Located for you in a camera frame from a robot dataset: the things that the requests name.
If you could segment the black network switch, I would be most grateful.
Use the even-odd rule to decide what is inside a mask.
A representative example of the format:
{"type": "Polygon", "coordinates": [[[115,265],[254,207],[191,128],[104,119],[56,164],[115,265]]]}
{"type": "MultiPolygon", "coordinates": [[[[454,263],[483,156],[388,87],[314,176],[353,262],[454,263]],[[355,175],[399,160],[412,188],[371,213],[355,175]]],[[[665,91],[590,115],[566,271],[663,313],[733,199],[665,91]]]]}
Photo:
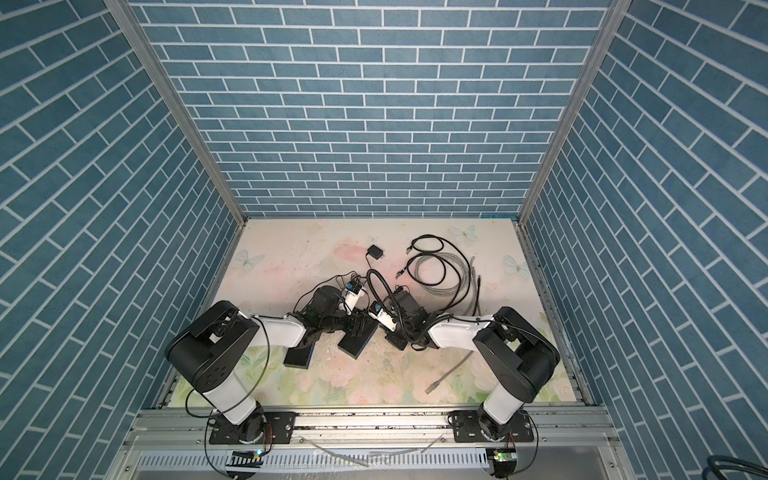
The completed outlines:
{"type": "Polygon", "coordinates": [[[377,329],[376,325],[372,325],[363,328],[358,333],[346,332],[337,346],[351,358],[358,359],[377,329]]]}

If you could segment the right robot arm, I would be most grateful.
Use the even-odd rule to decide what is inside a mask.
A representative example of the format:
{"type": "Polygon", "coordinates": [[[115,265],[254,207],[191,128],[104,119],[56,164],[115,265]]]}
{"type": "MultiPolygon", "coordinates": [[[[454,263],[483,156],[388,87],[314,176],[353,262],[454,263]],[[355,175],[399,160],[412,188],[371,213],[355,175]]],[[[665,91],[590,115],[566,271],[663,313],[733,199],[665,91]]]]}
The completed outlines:
{"type": "Polygon", "coordinates": [[[538,396],[560,362],[552,342],[511,307],[485,316],[427,312],[397,288],[371,314],[399,350],[456,348],[476,352],[496,378],[479,408],[481,422],[501,429],[538,396]]]}

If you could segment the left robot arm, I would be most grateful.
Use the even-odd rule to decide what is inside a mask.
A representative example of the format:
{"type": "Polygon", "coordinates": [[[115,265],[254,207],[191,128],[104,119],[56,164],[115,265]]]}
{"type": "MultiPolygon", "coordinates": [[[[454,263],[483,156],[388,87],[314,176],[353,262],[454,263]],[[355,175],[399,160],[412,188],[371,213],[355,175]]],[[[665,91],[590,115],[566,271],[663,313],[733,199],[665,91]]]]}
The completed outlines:
{"type": "Polygon", "coordinates": [[[283,317],[249,315],[233,303],[215,303],[167,346],[166,358],[192,388],[229,424],[254,416],[254,387],[247,388],[235,369],[248,349],[285,347],[284,365],[309,367],[315,344],[325,334],[344,333],[338,348],[356,359],[378,329],[378,322],[357,307],[361,286],[317,287],[308,304],[283,317]]]}

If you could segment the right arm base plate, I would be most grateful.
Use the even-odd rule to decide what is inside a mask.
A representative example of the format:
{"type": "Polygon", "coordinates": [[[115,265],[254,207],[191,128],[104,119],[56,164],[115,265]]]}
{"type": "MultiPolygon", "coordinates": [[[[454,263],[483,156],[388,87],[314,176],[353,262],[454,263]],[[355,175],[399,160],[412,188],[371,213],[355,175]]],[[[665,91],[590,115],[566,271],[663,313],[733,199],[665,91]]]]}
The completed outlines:
{"type": "Polygon", "coordinates": [[[447,415],[457,443],[533,442],[533,424],[525,410],[516,412],[506,423],[497,423],[482,409],[454,410],[447,415]]]}

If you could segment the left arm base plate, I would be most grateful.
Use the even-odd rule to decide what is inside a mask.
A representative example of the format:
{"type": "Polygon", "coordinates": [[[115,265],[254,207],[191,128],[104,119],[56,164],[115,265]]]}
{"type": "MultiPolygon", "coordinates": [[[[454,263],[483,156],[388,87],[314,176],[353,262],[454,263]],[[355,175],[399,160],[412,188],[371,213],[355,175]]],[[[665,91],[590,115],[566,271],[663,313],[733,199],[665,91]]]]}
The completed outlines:
{"type": "Polygon", "coordinates": [[[257,411],[235,425],[223,415],[216,415],[208,421],[208,441],[213,445],[289,444],[296,418],[292,411],[257,411]]]}

